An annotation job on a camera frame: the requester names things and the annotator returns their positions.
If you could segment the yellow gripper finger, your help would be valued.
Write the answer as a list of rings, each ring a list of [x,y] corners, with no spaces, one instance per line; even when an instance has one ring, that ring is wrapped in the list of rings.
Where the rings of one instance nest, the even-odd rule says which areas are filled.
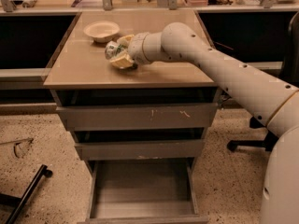
[[[125,36],[120,37],[117,40],[117,43],[120,44],[121,46],[128,47],[133,38],[134,38],[134,35],[125,35]]]
[[[133,59],[127,51],[122,51],[109,60],[110,64],[119,69],[130,68],[134,65]]]

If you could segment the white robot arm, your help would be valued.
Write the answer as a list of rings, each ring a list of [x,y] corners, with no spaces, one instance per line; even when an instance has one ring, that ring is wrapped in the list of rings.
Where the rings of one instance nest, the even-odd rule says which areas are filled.
[[[186,24],[160,33],[126,35],[106,46],[118,68],[154,62],[187,62],[217,85],[277,138],[269,157],[260,224],[299,224],[299,89],[207,45]]]

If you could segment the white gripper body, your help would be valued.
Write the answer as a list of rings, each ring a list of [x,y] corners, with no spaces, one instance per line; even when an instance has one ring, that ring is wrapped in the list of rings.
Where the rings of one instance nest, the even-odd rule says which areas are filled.
[[[148,33],[140,33],[135,35],[129,44],[128,53],[136,64],[150,64],[150,61],[146,58],[143,50],[143,43]]]

